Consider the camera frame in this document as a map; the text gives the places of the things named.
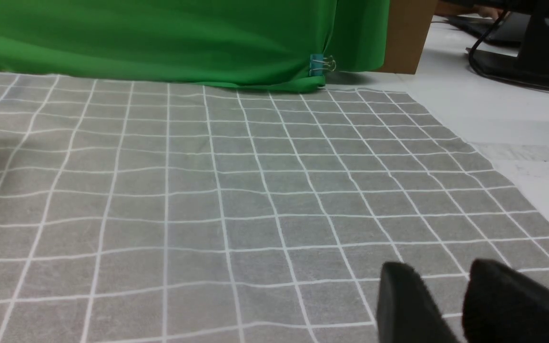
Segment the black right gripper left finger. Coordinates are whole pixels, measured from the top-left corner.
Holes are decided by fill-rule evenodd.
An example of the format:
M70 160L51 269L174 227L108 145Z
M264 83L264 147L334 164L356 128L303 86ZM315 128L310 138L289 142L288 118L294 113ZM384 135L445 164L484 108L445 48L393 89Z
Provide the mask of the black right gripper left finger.
M402 262L385 262L376 306L380 343L457 343L418 273Z

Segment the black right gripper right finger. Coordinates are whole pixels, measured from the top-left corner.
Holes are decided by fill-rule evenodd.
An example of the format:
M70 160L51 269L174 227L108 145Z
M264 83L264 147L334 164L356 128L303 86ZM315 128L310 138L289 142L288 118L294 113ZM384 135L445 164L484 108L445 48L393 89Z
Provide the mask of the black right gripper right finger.
M549 288L493 259L475 259L462 328L469 343L549 343Z

